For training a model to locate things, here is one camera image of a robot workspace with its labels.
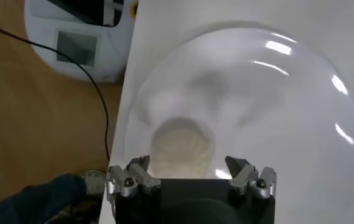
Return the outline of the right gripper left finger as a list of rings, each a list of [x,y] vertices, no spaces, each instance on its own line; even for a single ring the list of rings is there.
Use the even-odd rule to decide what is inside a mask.
[[[147,173],[150,156],[141,156],[132,159],[126,168],[110,166],[107,171],[106,196],[112,201],[117,196],[124,198],[134,197],[141,188],[145,194],[151,195],[153,190],[160,187],[161,181]]]

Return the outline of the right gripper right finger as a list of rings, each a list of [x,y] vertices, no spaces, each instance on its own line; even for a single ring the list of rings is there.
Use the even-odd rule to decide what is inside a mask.
[[[277,173],[271,167],[264,167],[261,173],[246,159],[225,157],[225,163],[232,176],[228,181],[238,196],[252,194],[254,198],[275,198]]]

